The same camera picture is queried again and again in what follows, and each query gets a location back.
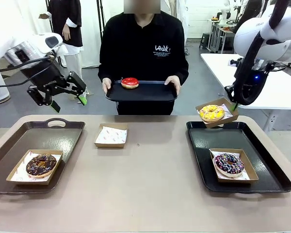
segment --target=table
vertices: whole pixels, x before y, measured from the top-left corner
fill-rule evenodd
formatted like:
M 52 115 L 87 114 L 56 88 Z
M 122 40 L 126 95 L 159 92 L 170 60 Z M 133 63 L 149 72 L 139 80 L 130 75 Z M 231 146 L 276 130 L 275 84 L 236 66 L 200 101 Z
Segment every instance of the table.
M 224 30 L 223 28 L 219 28 L 220 31 L 223 32 L 223 41 L 222 41 L 222 49 L 221 49 L 221 54 L 223 54 L 223 51 L 224 51 L 224 46 L 225 46 L 225 42 L 226 42 L 226 38 L 227 37 L 235 37 L 235 34 L 234 32 L 231 32 L 229 30 Z
M 199 121 L 199 116 L 26 116 L 1 138 L 0 147 L 24 122 L 52 117 L 84 121 L 80 140 L 52 192 L 0 195 L 0 231 L 291 231 L 291 192 L 242 195 L 206 189 L 186 129 L 186 122 Z M 291 180 L 291 163 L 256 122 L 246 116 L 239 121 Z M 124 149 L 95 147 L 98 126 L 105 122 L 128 123 Z
M 202 54 L 208 68 L 216 77 L 222 87 L 232 85 L 235 81 L 236 67 L 228 66 L 230 60 L 237 60 L 237 54 Z M 291 110 L 291 76 L 284 71 L 271 72 L 267 78 L 264 89 L 259 97 L 247 109 L 271 109 L 264 131 L 272 130 L 281 110 Z
M 219 21 L 211 21 L 211 31 L 210 37 L 208 40 L 208 51 L 217 53 L 219 51 L 219 47 L 221 44 L 221 38 L 223 38 L 223 45 L 221 49 L 221 53 L 224 51 L 224 46 L 226 42 L 226 37 L 234 37 L 235 34 L 231 31 L 223 30 L 224 27 L 235 27 L 236 24 L 220 24 Z

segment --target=stool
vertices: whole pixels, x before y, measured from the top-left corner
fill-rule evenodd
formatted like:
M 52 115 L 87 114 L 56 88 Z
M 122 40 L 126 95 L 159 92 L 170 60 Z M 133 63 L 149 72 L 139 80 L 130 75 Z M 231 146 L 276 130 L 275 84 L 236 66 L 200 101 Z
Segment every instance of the stool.
M 210 38 L 210 33 L 203 33 L 202 40 L 200 41 L 200 44 L 199 44 L 199 48 L 203 46 L 203 49 L 205 50 L 208 45 L 209 38 Z

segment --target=brown tray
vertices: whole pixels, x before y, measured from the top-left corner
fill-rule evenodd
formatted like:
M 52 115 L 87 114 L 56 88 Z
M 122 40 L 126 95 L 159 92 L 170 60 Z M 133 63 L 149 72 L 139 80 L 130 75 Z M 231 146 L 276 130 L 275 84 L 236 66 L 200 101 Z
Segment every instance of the brown tray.
M 65 126 L 49 126 L 62 121 Z M 0 194 L 47 193 L 55 188 L 82 131 L 84 122 L 52 118 L 24 123 L 0 148 Z M 62 161 L 49 185 L 19 185 L 6 178 L 28 150 L 63 150 Z

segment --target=person's left hand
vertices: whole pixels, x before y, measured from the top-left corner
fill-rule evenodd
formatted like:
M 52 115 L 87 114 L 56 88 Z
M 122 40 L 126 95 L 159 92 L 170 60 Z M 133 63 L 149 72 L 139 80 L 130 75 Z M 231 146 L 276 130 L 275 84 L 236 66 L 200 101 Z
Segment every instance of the person's left hand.
M 39 18 L 41 18 L 41 19 L 48 19 L 49 16 L 47 14 L 40 14 L 39 15 Z
M 173 76 L 169 76 L 166 81 L 165 81 L 165 85 L 168 85 L 169 83 L 173 83 L 175 86 L 175 89 L 177 91 L 177 96 L 180 93 L 180 89 L 181 89 L 181 84 L 180 84 L 180 79 L 177 75 L 173 75 Z
M 71 37 L 70 37 L 70 29 L 69 29 L 69 26 L 67 24 L 64 25 L 63 37 L 65 38 L 65 40 L 71 39 Z

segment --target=donut box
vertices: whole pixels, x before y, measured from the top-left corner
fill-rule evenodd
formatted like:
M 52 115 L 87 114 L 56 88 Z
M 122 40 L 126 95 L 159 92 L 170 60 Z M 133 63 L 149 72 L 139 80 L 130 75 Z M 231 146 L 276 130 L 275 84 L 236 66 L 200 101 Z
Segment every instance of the donut box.
M 124 148 L 128 134 L 128 124 L 100 124 L 94 144 L 98 148 Z
M 221 149 L 221 148 L 212 148 L 209 150 L 210 151 L 210 158 L 211 158 L 211 163 L 213 164 L 214 171 L 216 172 L 216 176 L 218 178 L 218 182 L 220 183 L 254 183 L 259 180 L 256 171 L 254 170 L 250 160 L 248 159 L 246 153 L 244 150 L 241 149 Z M 244 170 L 246 172 L 246 179 L 241 180 L 241 179 L 235 179 L 231 177 L 226 177 L 223 174 L 220 173 L 220 171 L 217 170 L 215 167 L 215 164 L 213 162 L 213 153 L 212 151 L 215 152 L 224 152 L 224 153 L 233 153 L 233 154 L 239 154 L 240 160 L 243 162 L 244 165 Z
M 56 158 L 57 163 L 49 175 L 41 178 L 34 178 L 26 172 L 26 165 L 32 158 L 40 154 L 51 154 Z M 15 184 L 48 185 L 62 160 L 62 156 L 62 150 L 28 150 L 13 168 L 6 180 Z
M 225 112 L 226 112 L 225 117 L 223 117 L 221 120 L 218 120 L 218 121 L 215 121 L 215 122 L 205 122 L 205 121 L 203 121 L 207 128 L 213 128 L 215 126 L 226 124 L 226 123 L 229 123 L 229 122 L 232 122 L 232 121 L 235 121 L 235 120 L 238 119 L 238 116 L 239 116 L 238 110 L 236 109 L 235 111 L 233 111 L 233 107 L 234 107 L 233 104 L 230 101 L 228 101 L 227 99 L 225 99 L 225 98 L 221 98 L 221 99 L 218 99 L 218 100 L 214 100 L 214 101 L 199 105 L 199 106 L 196 107 L 196 110 L 199 113 L 200 110 L 203 107 L 207 106 L 207 105 L 218 105 L 218 106 L 221 106 L 223 104 L 225 105 Z

